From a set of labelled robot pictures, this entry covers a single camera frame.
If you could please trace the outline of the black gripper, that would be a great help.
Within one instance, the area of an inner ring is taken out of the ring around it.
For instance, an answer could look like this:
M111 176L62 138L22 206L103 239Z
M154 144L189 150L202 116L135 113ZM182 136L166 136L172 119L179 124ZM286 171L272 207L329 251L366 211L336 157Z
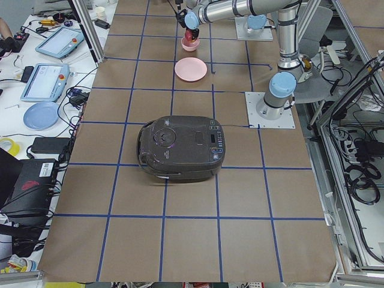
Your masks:
M190 29L190 30L193 31L193 36L194 36L194 41L193 42L195 42L198 39L198 37L199 37L199 29L196 28L196 29Z

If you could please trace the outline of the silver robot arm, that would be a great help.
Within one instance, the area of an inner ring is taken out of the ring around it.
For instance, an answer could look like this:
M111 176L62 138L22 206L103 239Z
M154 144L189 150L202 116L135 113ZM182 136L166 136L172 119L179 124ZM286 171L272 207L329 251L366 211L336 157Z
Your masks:
M256 105L256 112L267 120L278 119L288 98L294 93L302 75L299 60L298 20L301 1L187 1L186 26L196 29L201 24L241 16L261 16L277 12L280 58L278 73L269 81L269 90Z

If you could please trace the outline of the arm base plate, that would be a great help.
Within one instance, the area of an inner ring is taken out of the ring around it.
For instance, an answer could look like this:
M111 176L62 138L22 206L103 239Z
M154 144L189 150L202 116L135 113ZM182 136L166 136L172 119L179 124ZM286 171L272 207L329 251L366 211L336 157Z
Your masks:
M271 25L267 16L243 16L235 19L236 36L244 41L272 41Z
M271 108L264 102L264 92L245 92L250 128L295 129L289 100L283 107Z

